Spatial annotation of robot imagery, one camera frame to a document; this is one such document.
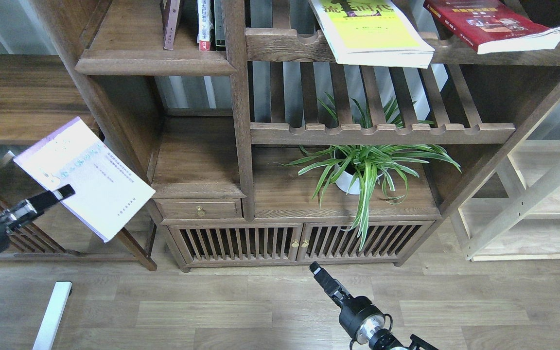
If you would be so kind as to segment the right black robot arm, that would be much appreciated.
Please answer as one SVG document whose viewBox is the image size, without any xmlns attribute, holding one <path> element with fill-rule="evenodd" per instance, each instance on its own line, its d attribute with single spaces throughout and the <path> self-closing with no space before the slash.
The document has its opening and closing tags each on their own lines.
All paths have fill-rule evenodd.
<svg viewBox="0 0 560 350">
<path fill-rule="evenodd" d="M 339 323 L 351 337 L 353 343 L 368 344 L 371 350 L 435 350 L 436 347 L 412 334 L 411 344 L 404 347 L 392 334 L 392 316 L 384 314 L 368 297 L 353 297 L 348 290 L 318 264 L 313 262 L 309 269 L 324 292 L 341 308 Z"/>
</svg>

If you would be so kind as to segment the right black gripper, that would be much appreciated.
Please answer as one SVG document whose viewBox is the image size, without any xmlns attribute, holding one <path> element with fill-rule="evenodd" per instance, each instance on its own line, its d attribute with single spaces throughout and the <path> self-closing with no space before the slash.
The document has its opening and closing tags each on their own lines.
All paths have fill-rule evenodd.
<svg viewBox="0 0 560 350">
<path fill-rule="evenodd" d="M 349 291 L 317 262 L 309 265 L 325 294 L 341 308 L 339 323 L 351 343 L 392 343 L 392 316 L 382 313 L 368 297 L 352 297 Z"/>
</svg>

